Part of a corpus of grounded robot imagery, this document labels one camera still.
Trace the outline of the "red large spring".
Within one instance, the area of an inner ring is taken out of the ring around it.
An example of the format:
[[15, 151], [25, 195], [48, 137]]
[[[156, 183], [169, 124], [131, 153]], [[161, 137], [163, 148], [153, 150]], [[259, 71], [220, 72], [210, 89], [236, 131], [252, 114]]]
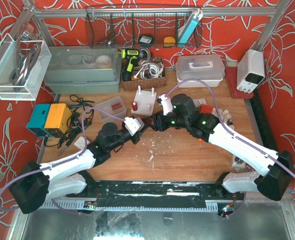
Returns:
[[132, 111], [136, 112], [138, 110], [138, 104], [136, 101], [132, 103]]
[[151, 124], [151, 125], [153, 124], [153, 120], [152, 120], [152, 119], [150, 119], [150, 118], [149, 118], [149, 119], [147, 119], [146, 121], [147, 121], [149, 124]]

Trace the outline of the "white power adapter cube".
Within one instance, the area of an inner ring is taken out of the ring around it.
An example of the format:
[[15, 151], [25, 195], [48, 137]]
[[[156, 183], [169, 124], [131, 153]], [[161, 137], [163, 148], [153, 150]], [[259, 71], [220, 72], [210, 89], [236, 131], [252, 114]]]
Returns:
[[75, 142], [74, 146], [78, 148], [79, 150], [86, 149], [90, 141], [88, 139], [85, 139], [83, 136], [80, 136]]

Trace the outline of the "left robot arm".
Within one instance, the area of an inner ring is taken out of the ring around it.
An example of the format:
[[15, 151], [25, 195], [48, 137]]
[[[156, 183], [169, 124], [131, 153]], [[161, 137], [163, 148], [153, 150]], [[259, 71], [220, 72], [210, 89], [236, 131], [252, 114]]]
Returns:
[[81, 171], [97, 167], [117, 152], [126, 142], [137, 144], [147, 125], [137, 129], [113, 122], [103, 125], [94, 141], [84, 151], [44, 164], [30, 161], [19, 172], [9, 191], [23, 214], [39, 209], [46, 200], [81, 193], [91, 182]]

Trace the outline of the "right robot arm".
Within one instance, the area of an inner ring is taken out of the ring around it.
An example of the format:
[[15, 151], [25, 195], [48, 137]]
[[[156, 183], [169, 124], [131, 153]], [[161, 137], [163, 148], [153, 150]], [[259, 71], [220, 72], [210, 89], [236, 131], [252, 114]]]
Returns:
[[293, 156], [284, 150], [277, 152], [259, 145], [237, 133], [211, 113], [201, 113], [193, 100], [184, 93], [156, 99], [162, 110], [152, 116], [154, 129], [186, 129], [194, 138], [216, 145], [253, 168], [251, 172], [224, 172], [217, 179], [217, 193], [259, 192], [279, 201], [293, 178]]

